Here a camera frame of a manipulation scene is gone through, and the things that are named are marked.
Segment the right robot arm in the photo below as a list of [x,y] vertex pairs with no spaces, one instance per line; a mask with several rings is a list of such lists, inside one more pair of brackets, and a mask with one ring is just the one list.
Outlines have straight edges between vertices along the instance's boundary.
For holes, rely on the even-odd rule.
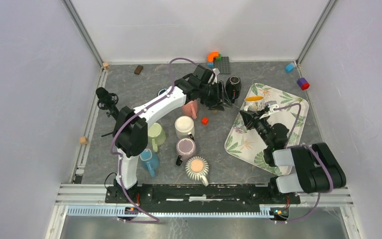
[[263,140],[265,162],[272,167],[290,166],[294,173],[270,179],[268,198],[280,203],[288,193],[326,193],[346,186],[346,175],[329,146],[324,143],[288,146],[289,129],[282,123],[270,124],[266,110],[240,110],[244,126],[255,130]]

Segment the white ribbed mug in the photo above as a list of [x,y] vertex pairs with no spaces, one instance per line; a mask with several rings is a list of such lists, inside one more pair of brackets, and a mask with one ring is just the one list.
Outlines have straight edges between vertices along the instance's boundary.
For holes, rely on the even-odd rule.
[[200,156],[190,158],[186,163],[185,170],[191,180],[200,181],[205,187],[209,185],[207,178],[209,164],[204,158]]

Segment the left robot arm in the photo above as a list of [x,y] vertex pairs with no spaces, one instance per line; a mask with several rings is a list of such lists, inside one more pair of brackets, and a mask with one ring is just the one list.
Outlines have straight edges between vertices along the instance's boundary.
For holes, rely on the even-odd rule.
[[148,144],[148,128],[171,111],[190,101],[199,100],[209,110],[223,111],[233,104],[224,83],[217,79],[219,70],[197,65],[194,72],[175,79],[172,85],[151,101],[131,109],[123,107],[118,114],[111,147],[118,156],[117,196],[125,203],[136,198],[138,157]]

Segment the white floral mug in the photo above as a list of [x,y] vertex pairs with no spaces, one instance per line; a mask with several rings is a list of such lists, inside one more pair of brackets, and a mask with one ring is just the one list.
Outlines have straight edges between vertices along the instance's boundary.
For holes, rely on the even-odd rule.
[[263,96],[250,96],[244,99],[244,111],[256,112],[265,108],[265,99]]

